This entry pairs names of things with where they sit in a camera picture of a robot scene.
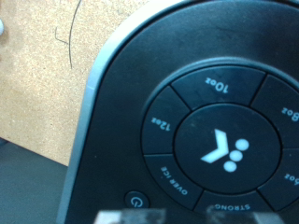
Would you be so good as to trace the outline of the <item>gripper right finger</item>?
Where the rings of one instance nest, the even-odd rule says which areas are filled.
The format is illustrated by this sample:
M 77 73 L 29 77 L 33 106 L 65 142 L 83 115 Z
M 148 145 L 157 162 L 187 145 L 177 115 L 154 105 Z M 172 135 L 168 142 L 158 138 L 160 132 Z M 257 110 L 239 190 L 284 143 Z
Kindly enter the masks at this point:
M 209 207 L 206 224 L 285 224 L 280 215 L 273 212 L 226 213 Z

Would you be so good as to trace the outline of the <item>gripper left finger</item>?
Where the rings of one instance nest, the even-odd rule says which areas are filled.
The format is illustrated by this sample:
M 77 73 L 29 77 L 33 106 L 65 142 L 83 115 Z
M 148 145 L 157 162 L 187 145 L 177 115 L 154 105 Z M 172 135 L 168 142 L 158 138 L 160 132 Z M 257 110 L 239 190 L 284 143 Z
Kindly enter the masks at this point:
M 101 210 L 93 224 L 164 224 L 165 209 Z

